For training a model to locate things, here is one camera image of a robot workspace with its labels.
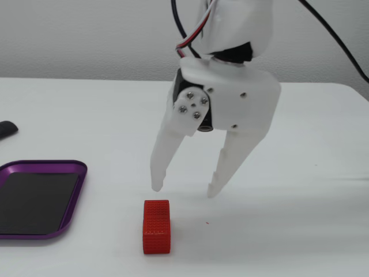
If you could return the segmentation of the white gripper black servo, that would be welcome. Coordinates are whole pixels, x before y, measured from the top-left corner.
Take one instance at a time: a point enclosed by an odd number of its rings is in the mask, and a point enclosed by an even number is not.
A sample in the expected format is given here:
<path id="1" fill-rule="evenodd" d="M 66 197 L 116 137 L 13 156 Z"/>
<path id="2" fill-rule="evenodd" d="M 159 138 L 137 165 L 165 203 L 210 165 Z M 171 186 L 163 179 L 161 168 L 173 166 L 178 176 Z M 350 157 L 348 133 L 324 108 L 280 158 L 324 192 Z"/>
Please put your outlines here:
<path id="1" fill-rule="evenodd" d="M 254 148 L 265 138 L 281 93 L 270 73 L 249 65 L 192 57 L 180 60 L 180 79 L 190 87 L 167 106 L 150 157 L 151 187 L 163 187 L 166 170 L 186 136 L 227 131 L 207 196 L 217 196 Z"/>

